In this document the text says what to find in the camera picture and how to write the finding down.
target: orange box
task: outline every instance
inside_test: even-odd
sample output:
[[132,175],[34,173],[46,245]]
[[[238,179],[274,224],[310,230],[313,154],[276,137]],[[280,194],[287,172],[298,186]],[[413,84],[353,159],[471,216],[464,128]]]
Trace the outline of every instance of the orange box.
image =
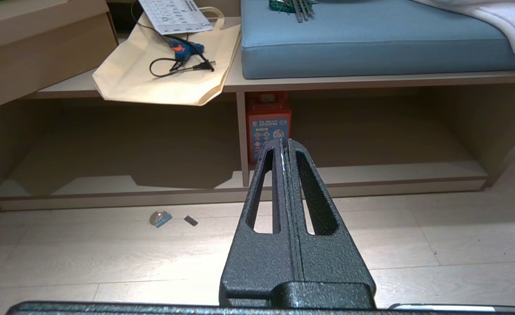
[[291,137],[291,108],[287,92],[246,93],[248,160],[256,163],[261,148],[274,138]]

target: cardboard box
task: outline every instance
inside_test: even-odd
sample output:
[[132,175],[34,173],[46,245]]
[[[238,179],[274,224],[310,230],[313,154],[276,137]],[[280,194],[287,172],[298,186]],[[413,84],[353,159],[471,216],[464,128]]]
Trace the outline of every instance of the cardboard box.
[[94,69],[118,44],[105,0],[0,2],[0,105]]
[[291,137],[292,111],[287,92],[249,92],[246,104],[248,160],[256,163],[266,142]]

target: wooden floor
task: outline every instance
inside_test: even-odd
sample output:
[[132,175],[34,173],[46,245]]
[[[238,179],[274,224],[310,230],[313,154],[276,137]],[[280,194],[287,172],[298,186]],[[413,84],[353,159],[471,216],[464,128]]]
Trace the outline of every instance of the wooden floor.
[[[485,192],[335,202],[378,285],[378,307],[515,305],[515,165]],[[0,213],[0,315],[25,300],[216,305],[241,206]],[[174,218],[155,229],[155,210]],[[270,213],[263,202],[257,231],[270,229]]]

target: black cable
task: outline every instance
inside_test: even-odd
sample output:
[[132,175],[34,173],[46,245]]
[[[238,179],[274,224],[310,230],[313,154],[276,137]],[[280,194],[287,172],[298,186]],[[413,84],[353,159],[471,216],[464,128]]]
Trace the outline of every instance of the black cable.
[[[170,38],[172,39],[175,39],[179,42],[183,42],[184,44],[190,46],[190,48],[193,49],[194,52],[196,52],[197,55],[200,56],[200,58],[203,60],[202,63],[196,65],[196,66],[193,66],[192,68],[187,68],[186,70],[211,70],[211,71],[215,71],[215,68],[213,67],[213,65],[211,64],[211,62],[205,58],[205,56],[203,56],[203,53],[199,51],[199,49],[197,49],[195,47],[194,44],[192,44],[191,42],[188,42],[188,38],[189,38],[189,33],[187,33],[187,36],[186,36],[186,39],[183,39],[183,38],[179,38],[178,36],[173,36],[173,35],[162,35],[160,34],[156,29],[152,28],[151,26],[147,26],[147,25],[143,25],[141,23],[139,23],[139,21],[137,20],[137,18],[135,18],[135,15],[133,14],[133,6],[139,2],[139,0],[135,0],[131,3],[131,8],[130,8],[130,12],[131,12],[131,18],[133,18],[133,20],[137,23],[137,25],[141,26],[142,28],[148,28],[149,30],[152,30],[153,32],[155,32],[156,34],[158,34],[159,36],[161,36],[163,38],[163,40],[166,42],[166,44],[168,44],[168,46],[170,48],[172,48],[172,44],[170,44]],[[168,75],[172,75],[172,74],[177,74],[178,72],[180,72],[180,70],[176,70],[175,72],[171,72],[169,74],[165,74],[165,75],[156,75],[152,72],[152,65],[155,63],[155,62],[158,62],[160,60],[173,60],[173,61],[176,61],[178,62],[179,60],[176,60],[176,59],[172,59],[172,58],[158,58],[158,59],[155,59],[151,62],[151,66],[149,66],[149,71],[151,72],[151,74],[153,74],[154,76],[156,77],[166,77]]]

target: power cord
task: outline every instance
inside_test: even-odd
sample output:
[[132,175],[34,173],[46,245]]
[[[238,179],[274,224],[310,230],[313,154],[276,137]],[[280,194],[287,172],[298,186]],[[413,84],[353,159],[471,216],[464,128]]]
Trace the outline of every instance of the power cord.
[[[149,30],[152,30],[153,32],[155,32],[156,34],[158,34],[158,36],[161,36],[161,38],[166,42],[166,44],[168,44],[168,46],[170,48],[172,48],[172,44],[170,43],[170,39],[175,39],[179,42],[183,42],[184,44],[190,46],[190,48],[192,48],[192,50],[194,52],[197,53],[197,55],[200,56],[200,58],[203,60],[203,62],[201,62],[200,64],[196,64],[195,66],[192,66],[190,68],[184,68],[184,69],[179,69],[181,66],[184,65],[184,60],[177,60],[177,59],[174,59],[174,58],[157,58],[155,60],[152,60],[151,64],[149,65],[149,72],[151,72],[152,75],[154,75],[155,77],[159,77],[159,78],[163,78],[163,77],[168,77],[168,76],[171,76],[173,74],[177,74],[177,73],[181,73],[181,72],[186,72],[186,71],[190,71],[190,70],[211,70],[211,71],[215,71],[215,68],[213,67],[213,64],[214,62],[210,62],[207,58],[205,58],[205,56],[203,55],[202,52],[199,51],[199,49],[197,49],[195,47],[194,44],[192,44],[191,42],[188,42],[188,39],[189,39],[189,33],[186,33],[186,39],[183,39],[183,38],[180,38],[178,36],[173,36],[173,35],[163,35],[163,34],[160,34],[156,29],[154,29],[153,27],[151,26],[147,26],[147,25],[143,25],[141,23],[139,23],[139,21],[137,20],[137,18],[135,18],[135,14],[133,14],[133,6],[139,2],[139,0],[135,0],[131,3],[131,8],[130,8],[130,12],[131,12],[131,18],[133,18],[133,20],[135,21],[135,23],[137,25],[139,25],[140,27],[142,28],[148,28]],[[167,74],[155,74],[152,70],[152,66],[154,64],[156,64],[157,62],[159,61],[164,61],[164,60],[169,60],[169,61],[174,61],[174,65],[172,66],[172,68],[170,68],[170,72],[167,73]]]

